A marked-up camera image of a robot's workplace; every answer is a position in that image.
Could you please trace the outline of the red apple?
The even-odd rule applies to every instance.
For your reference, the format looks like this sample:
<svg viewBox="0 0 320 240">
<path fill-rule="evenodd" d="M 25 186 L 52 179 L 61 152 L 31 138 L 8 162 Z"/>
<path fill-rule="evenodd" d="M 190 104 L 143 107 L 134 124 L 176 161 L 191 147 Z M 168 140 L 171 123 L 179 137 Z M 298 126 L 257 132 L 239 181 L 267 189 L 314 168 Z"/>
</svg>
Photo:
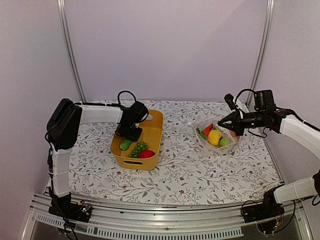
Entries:
<svg viewBox="0 0 320 240">
<path fill-rule="evenodd" d="M 233 138 L 237 138 L 237 139 L 240 138 L 238 135 L 236 135 L 236 133 L 235 133 L 234 131 L 230 131 L 230 135 L 231 135 Z"/>
<path fill-rule="evenodd" d="M 155 152 L 153 152 L 152 150 L 143 150 L 140 154 L 139 154 L 139 158 L 140 159 L 148 159 L 151 158 L 155 155 Z"/>
</svg>

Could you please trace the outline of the yellow plastic basket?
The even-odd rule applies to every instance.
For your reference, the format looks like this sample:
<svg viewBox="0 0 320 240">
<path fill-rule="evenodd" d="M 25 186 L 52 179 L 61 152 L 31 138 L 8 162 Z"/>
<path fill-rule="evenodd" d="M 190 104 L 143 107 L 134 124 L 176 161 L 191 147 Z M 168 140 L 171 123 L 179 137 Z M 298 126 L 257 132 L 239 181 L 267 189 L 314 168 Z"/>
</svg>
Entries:
<svg viewBox="0 0 320 240">
<path fill-rule="evenodd" d="M 128 150 L 123 151 L 120 149 L 123 138 L 114 135 L 110 151 L 120 167 L 124 169 L 152 171 L 157 166 L 163 135 L 164 115 L 162 112 L 154 109 L 149 110 L 149 115 L 152 119 L 146 119 L 139 124 L 139 127 L 142 128 L 142 133 L 138 141 L 145 142 L 148 149 L 154 152 L 154 155 L 149 158 L 130 158 L 129 155 L 137 144 L 133 143 Z"/>
</svg>

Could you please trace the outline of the green apple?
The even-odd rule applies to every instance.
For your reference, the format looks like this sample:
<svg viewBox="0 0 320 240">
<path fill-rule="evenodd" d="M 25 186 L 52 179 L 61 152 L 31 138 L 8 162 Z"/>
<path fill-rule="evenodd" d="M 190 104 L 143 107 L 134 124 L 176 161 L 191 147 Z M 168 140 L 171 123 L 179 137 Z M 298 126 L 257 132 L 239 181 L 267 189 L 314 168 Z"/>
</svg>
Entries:
<svg viewBox="0 0 320 240">
<path fill-rule="evenodd" d="M 227 139 L 225 139 L 224 137 L 220 138 L 220 140 L 219 140 L 219 146 L 220 147 L 224 147 L 227 144 L 228 144 L 228 140 Z"/>
</svg>

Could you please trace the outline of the yellow lemon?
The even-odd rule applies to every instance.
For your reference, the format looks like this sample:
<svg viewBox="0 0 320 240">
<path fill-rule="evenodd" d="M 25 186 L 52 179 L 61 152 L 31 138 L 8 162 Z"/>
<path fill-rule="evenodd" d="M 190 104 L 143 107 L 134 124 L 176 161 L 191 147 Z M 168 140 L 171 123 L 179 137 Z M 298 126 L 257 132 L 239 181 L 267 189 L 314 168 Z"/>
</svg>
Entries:
<svg viewBox="0 0 320 240">
<path fill-rule="evenodd" d="M 220 138 L 222 138 L 222 135 L 218 130 L 214 129 L 210 131 L 207 141 L 213 146 L 219 146 Z"/>
</svg>

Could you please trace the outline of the clear zip top bag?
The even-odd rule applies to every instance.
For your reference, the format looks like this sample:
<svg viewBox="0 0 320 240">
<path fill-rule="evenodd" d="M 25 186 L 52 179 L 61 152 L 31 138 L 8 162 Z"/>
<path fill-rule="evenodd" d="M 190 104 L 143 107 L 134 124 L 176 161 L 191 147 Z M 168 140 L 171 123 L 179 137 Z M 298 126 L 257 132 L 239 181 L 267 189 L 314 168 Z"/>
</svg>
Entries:
<svg viewBox="0 0 320 240">
<path fill-rule="evenodd" d="M 188 124 L 194 130 L 199 145 L 208 154 L 213 152 L 226 154 L 240 142 L 240 137 L 233 131 L 218 126 L 216 117 L 207 117 Z"/>
</svg>

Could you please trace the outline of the orange carrot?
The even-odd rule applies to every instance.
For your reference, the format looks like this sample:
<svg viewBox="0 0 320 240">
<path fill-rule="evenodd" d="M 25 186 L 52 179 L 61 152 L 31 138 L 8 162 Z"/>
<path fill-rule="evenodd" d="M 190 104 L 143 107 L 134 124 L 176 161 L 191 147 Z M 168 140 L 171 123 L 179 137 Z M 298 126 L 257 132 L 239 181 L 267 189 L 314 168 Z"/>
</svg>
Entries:
<svg viewBox="0 0 320 240">
<path fill-rule="evenodd" d="M 204 139 L 207 140 L 207 137 L 210 133 L 210 131 L 214 128 L 214 125 L 211 123 L 210 125 L 208 125 L 206 128 L 204 128 L 203 130 L 200 130 L 199 127 L 196 128 L 197 133 Z"/>
</svg>

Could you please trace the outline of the green cucumber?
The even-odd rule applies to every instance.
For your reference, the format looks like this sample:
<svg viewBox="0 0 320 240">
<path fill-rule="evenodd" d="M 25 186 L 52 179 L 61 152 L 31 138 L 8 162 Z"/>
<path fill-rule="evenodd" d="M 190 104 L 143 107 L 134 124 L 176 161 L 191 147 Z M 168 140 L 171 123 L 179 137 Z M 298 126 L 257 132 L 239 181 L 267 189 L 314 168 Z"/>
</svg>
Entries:
<svg viewBox="0 0 320 240">
<path fill-rule="evenodd" d="M 120 143 L 119 147 L 120 147 L 120 149 L 121 149 L 122 151 L 127 151 L 127 150 L 131 147 L 132 144 L 133 144 L 133 141 L 132 141 L 132 140 L 130 140 L 130 139 L 124 139 L 124 140 Z"/>
</svg>

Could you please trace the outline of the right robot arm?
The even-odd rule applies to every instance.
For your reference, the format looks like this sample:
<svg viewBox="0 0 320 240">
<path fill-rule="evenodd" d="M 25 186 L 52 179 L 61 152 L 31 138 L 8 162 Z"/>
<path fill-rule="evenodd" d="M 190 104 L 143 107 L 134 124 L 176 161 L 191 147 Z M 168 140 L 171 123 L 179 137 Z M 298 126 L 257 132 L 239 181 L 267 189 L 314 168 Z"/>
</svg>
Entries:
<svg viewBox="0 0 320 240">
<path fill-rule="evenodd" d="M 294 157 L 293 165 L 289 167 L 296 179 L 264 193 L 258 213 L 262 218 L 269 218 L 283 203 L 303 201 L 320 195 L 320 170 L 304 167 L 302 171 L 307 175 L 302 176 L 298 173 L 298 168 L 303 165 L 302 162 L 311 160 L 311 165 L 314 166 L 320 159 L 320 130 L 299 117 L 294 110 L 277 106 L 270 89 L 241 90 L 241 93 L 244 92 L 250 92 L 253 96 L 253 111 L 246 112 L 239 97 L 228 93 L 224 96 L 224 100 L 231 113 L 219 120 L 218 126 L 238 136 L 252 129 L 270 130 L 287 139 L 281 144 L 282 147 L 292 144 L 284 151 L 285 154 L 290 157 L 297 155 Z"/>
</svg>

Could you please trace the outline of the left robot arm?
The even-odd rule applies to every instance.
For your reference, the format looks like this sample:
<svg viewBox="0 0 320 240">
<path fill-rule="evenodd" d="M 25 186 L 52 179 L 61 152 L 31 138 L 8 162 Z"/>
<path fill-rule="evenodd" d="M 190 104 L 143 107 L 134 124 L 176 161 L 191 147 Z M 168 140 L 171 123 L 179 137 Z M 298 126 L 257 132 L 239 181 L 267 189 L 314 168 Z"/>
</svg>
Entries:
<svg viewBox="0 0 320 240">
<path fill-rule="evenodd" d="M 74 213 L 74 205 L 66 200 L 69 195 L 69 161 L 81 125 L 112 123 L 117 124 L 115 135 L 136 142 L 143 130 L 139 124 L 149 115 L 147 107 L 135 101 L 130 107 L 120 103 L 83 103 L 63 98 L 47 126 L 45 138 L 49 143 L 50 187 L 55 197 L 55 209 L 63 216 Z"/>
</svg>

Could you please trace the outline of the green grape bunch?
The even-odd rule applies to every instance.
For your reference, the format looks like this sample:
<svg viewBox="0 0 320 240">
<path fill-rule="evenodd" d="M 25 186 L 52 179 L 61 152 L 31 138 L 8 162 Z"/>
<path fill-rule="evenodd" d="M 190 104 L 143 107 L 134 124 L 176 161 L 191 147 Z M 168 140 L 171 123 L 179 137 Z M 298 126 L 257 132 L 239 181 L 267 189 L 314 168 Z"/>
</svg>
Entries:
<svg viewBox="0 0 320 240">
<path fill-rule="evenodd" d="M 129 158 L 139 158 L 140 154 L 148 149 L 148 145 L 144 142 L 138 142 L 133 148 L 132 152 L 128 155 Z"/>
</svg>

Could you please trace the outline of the floral table mat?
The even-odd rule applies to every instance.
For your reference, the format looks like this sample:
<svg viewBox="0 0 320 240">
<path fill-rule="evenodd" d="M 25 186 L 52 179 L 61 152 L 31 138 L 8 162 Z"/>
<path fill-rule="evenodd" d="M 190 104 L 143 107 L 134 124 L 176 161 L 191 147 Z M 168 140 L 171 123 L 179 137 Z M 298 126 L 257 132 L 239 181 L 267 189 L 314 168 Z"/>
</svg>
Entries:
<svg viewBox="0 0 320 240">
<path fill-rule="evenodd" d="M 197 134 L 229 114 L 226 103 L 146 100 L 163 113 L 162 140 L 153 170 L 119 165 L 111 145 L 114 123 L 83 124 L 70 155 L 54 166 L 55 194 L 69 193 L 157 205 L 215 205 L 259 201 L 283 181 L 264 141 L 246 133 L 227 153 L 213 150 Z"/>
</svg>

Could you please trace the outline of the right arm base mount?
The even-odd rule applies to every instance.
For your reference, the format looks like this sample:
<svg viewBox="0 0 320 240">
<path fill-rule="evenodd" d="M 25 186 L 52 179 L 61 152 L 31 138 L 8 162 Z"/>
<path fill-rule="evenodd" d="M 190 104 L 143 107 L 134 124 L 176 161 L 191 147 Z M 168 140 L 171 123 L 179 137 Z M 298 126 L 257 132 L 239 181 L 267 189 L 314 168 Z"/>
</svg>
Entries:
<svg viewBox="0 0 320 240">
<path fill-rule="evenodd" d="M 270 222 L 259 223 L 257 228 L 264 235 L 274 234 L 284 217 L 284 207 L 281 203 L 277 203 L 274 196 L 276 187 L 266 191 L 263 194 L 262 203 L 248 200 L 243 203 L 240 214 L 244 218 L 245 223 L 257 222 L 269 218 L 280 217 L 279 220 L 273 219 Z"/>
</svg>

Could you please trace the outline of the right aluminium frame post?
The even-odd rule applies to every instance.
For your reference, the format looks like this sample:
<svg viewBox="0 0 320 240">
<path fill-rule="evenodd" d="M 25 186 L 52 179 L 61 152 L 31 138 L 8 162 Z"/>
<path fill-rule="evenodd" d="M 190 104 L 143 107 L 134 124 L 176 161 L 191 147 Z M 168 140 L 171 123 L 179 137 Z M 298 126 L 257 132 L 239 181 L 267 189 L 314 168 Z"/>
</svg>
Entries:
<svg viewBox="0 0 320 240">
<path fill-rule="evenodd" d="M 264 20 L 264 25 L 263 25 L 260 48 L 259 48 L 257 61 L 256 61 L 254 72 L 253 72 L 251 85 L 250 85 L 251 90 L 255 90 L 258 85 L 260 73 L 261 73 L 262 66 L 263 66 L 263 61 L 264 61 L 265 54 L 267 51 L 268 40 L 269 40 L 271 28 L 272 28 L 274 7 L 275 7 L 275 1 L 268 0 L 267 5 L 266 5 L 265 20 Z"/>
</svg>

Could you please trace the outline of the aluminium frame post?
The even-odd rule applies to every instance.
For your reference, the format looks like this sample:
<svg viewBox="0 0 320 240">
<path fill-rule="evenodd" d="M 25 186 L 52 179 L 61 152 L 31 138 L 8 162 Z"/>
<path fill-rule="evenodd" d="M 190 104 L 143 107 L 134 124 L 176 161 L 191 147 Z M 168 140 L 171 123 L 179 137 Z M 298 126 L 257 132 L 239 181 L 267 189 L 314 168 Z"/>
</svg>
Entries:
<svg viewBox="0 0 320 240">
<path fill-rule="evenodd" d="M 62 36 L 64 39 L 64 45 L 67 53 L 67 58 L 69 61 L 71 73 L 73 76 L 74 84 L 79 96 L 79 99 L 82 102 L 86 101 L 85 91 L 81 82 L 79 70 L 76 63 L 76 58 L 74 55 L 74 50 L 72 46 L 72 39 L 68 25 L 67 11 L 66 11 L 66 3 L 64 0 L 57 0 L 57 10 L 60 20 L 60 26 L 62 31 Z"/>
<path fill-rule="evenodd" d="M 264 25 L 263 25 L 260 48 L 259 48 L 257 61 L 256 61 L 254 72 L 253 72 L 251 85 L 250 85 L 251 90 L 255 90 L 258 85 L 260 73 L 261 73 L 262 66 L 263 66 L 263 61 L 264 61 L 265 54 L 267 51 L 268 40 L 269 40 L 271 28 L 272 28 L 274 7 L 275 7 L 275 1 L 268 0 L 267 5 L 266 5 L 265 20 L 264 20 Z"/>
</svg>

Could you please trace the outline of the left aluminium frame post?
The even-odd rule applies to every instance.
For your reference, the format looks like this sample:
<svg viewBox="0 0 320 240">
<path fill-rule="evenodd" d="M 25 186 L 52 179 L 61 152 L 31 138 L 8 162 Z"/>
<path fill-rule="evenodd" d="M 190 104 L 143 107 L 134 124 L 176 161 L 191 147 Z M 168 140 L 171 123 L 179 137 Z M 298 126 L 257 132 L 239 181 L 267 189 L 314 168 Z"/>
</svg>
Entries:
<svg viewBox="0 0 320 240">
<path fill-rule="evenodd" d="M 67 53 L 67 58 L 69 61 L 71 73 L 73 76 L 74 84 L 79 96 L 79 99 L 82 102 L 86 101 L 85 91 L 81 82 L 79 70 L 76 63 L 76 58 L 74 55 L 74 50 L 72 46 L 72 39 L 68 25 L 67 11 L 66 11 L 66 3 L 64 0 L 57 0 L 57 10 L 60 20 L 60 26 L 62 31 L 62 36 L 64 39 L 64 45 Z"/>
</svg>

